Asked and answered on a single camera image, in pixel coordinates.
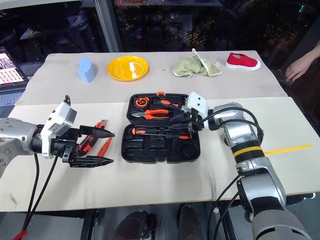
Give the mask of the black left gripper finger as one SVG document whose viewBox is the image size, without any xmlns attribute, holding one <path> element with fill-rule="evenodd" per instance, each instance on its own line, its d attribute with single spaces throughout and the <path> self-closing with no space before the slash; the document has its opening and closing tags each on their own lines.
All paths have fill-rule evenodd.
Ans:
<svg viewBox="0 0 320 240">
<path fill-rule="evenodd" d="M 69 166 L 71 168 L 96 168 L 105 166 L 113 163 L 113 159 L 105 158 L 102 156 L 91 156 L 86 157 L 74 157 L 69 160 Z"/>
<path fill-rule="evenodd" d="M 98 128 L 98 127 L 85 126 L 85 125 L 81 125 L 79 127 L 79 134 L 92 136 L 93 138 L 103 138 L 103 139 L 115 137 L 115 134 L 108 130 Z"/>
</svg>

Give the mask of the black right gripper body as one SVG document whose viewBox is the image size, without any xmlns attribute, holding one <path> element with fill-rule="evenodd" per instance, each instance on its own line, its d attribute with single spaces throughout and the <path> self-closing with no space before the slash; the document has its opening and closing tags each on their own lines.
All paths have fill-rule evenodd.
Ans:
<svg viewBox="0 0 320 240">
<path fill-rule="evenodd" d="M 192 109 L 191 112 L 185 112 L 183 114 L 183 117 L 183 130 L 201 131 L 203 129 L 203 123 L 201 123 L 202 117 L 199 115 L 199 112 L 197 110 Z"/>
</svg>

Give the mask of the person's bare hand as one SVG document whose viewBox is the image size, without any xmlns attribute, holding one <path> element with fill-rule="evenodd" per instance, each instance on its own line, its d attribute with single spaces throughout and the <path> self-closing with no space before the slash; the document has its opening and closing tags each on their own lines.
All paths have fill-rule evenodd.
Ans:
<svg viewBox="0 0 320 240">
<path fill-rule="evenodd" d="M 313 61 L 314 59 L 309 53 L 297 59 L 286 69 L 285 80 L 293 82 L 296 81 L 306 73 Z"/>
</svg>

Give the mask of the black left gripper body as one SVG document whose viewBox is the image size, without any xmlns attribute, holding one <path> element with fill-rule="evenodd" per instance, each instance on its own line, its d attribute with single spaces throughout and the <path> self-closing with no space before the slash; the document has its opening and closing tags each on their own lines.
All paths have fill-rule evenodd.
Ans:
<svg viewBox="0 0 320 240">
<path fill-rule="evenodd" d="M 51 154 L 62 158 L 63 163 L 80 165 L 78 138 L 81 136 L 79 129 L 70 128 L 63 135 L 52 138 L 50 143 Z"/>
</svg>

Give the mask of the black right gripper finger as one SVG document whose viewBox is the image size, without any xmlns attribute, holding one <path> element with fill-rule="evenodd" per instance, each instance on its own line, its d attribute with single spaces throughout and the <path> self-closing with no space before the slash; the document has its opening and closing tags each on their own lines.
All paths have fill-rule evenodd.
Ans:
<svg viewBox="0 0 320 240">
<path fill-rule="evenodd" d="M 171 131 L 192 131 L 193 130 L 193 123 L 176 123 L 173 125 L 168 125 L 165 127 L 167 130 Z"/>
<path fill-rule="evenodd" d="M 188 122 L 191 118 L 192 114 L 190 112 L 182 112 L 170 119 L 170 122 Z"/>
</svg>

